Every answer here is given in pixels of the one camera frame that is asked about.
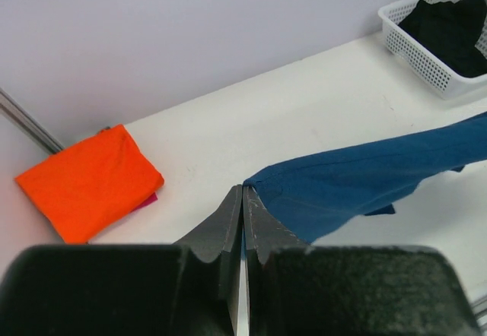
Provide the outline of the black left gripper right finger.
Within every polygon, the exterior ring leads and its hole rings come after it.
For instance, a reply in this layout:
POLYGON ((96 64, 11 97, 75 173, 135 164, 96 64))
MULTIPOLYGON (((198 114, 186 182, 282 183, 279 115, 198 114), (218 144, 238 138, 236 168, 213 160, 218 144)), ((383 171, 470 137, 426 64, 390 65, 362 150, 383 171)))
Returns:
POLYGON ((448 260, 427 246, 312 246, 243 189, 251 335, 479 335, 448 260))

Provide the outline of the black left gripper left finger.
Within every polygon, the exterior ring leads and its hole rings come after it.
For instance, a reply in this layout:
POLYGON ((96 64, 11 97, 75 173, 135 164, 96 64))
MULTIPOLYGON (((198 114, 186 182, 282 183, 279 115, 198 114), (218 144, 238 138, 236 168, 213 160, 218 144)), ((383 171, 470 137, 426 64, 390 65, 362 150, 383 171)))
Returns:
POLYGON ((3 335, 234 335, 243 189, 173 244, 43 245, 1 282, 3 335))

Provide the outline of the blue t shirt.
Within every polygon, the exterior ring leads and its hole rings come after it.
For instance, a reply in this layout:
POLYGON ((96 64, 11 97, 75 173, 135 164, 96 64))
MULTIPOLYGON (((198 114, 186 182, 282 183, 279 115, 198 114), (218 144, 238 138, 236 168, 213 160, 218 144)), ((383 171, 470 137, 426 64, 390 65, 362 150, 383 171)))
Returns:
POLYGON ((266 210, 311 243, 356 216, 394 214, 421 181, 486 159, 486 114, 441 128, 268 166, 244 181, 266 210))

